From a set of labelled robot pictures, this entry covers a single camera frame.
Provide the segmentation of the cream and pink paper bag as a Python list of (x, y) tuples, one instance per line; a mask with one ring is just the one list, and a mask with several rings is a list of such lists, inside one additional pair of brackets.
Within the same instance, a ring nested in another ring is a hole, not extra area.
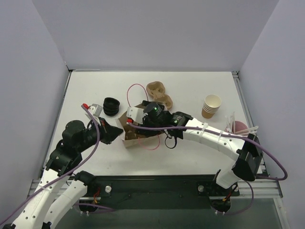
[[(128, 125), (128, 117), (126, 116), (127, 112), (125, 112), (120, 118), (116, 119), (116, 124), (119, 128), (123, 129), (123, 133), (121, 134), (121, 139), (125, 148), (129, 148), (134, 145), (139, 145), (146, 150), (156, 150), (160, 144), (160, 136), (159, 134), (155, 136), (144, 136), (136, 132), (135, 128), (131, 128)], [(157, 139), (157, 146), (149, 146), (152, 140)]]

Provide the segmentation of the stack of brown paper cups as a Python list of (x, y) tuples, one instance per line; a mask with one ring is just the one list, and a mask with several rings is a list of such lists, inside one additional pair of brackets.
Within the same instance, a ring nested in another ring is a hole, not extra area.
[(219, 110), (221, 104), (222, 100), (219, 96), (214, 94), (206, 96), (202, 107), (202, 116), (206, 119), (212, 118)]

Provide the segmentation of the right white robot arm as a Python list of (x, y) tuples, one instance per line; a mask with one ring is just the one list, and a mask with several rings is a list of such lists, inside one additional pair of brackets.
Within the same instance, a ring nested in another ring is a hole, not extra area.
[(211, 188), (221, 195), (239, 180), (255, 181), (263, 151), (256, 135), (246, 137), (229, 134), (183, 112), (170, 113), (157, 102), (142, 101), (143, 114), (141, 134), (154, 136), (164, 133), (167, 139), (182, 139), (203, 144), (219, 151), (232, 160), (228, 168), (218, 172)]

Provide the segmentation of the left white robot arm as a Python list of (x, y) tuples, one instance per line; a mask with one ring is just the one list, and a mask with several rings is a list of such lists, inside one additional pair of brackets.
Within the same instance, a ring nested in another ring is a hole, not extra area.
[(97, 177), (86, 171), (74, 174), (85, 163), (81, 154), (99, 143), (111, 144), (123, 130), (103, 118), (92, 118), (87, 126), (82, 121), (67, 123), (46, 164), (35, 192), (20, 206), (22, 212), (5, 229), (52, 229), (84, 195), (98, 190)]

